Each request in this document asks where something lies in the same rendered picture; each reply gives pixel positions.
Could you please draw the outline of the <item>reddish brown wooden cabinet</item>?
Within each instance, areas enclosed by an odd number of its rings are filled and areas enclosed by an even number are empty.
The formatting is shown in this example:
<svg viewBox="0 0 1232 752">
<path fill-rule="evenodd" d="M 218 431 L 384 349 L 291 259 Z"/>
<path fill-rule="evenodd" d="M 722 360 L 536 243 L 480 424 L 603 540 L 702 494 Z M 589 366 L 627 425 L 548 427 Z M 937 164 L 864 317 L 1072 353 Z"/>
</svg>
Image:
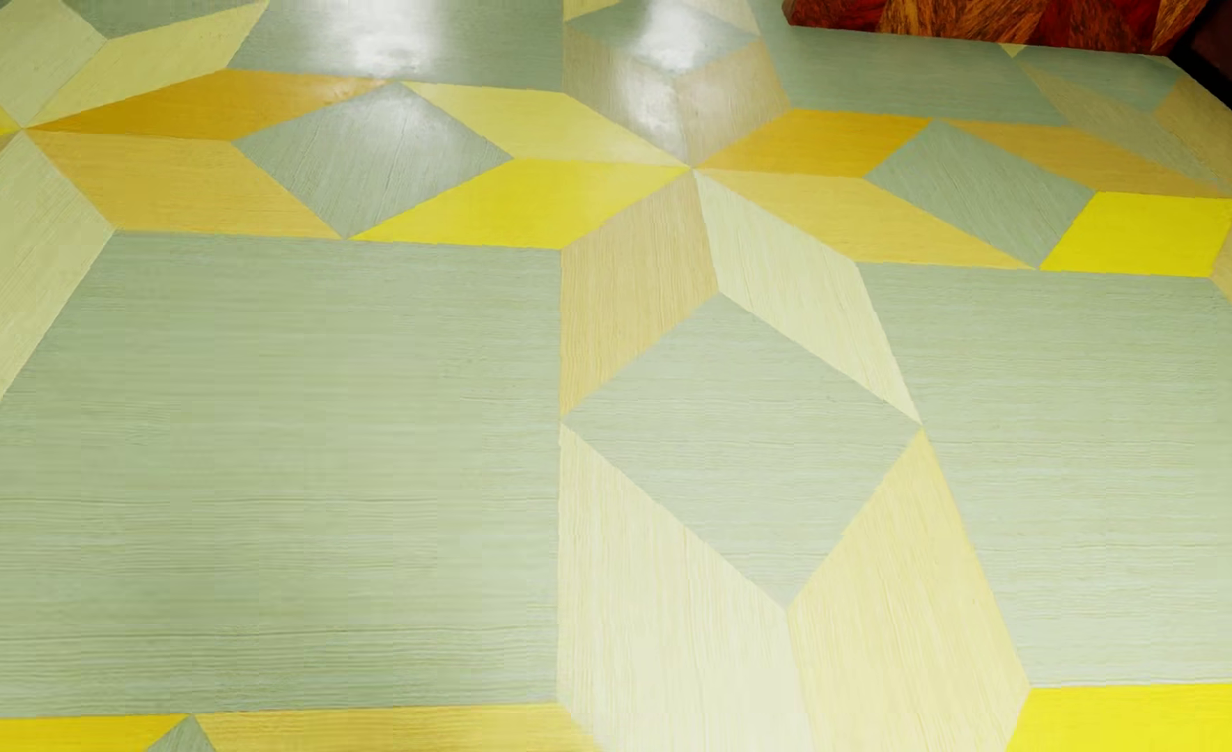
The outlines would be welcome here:
<svg viewBox="0 0 1232 752">
<path fill-rule="evenodd" d="M 779 0 L 793 26 L 1172 55 L 1232 84 L 1232 0 Z"/>
</svg>

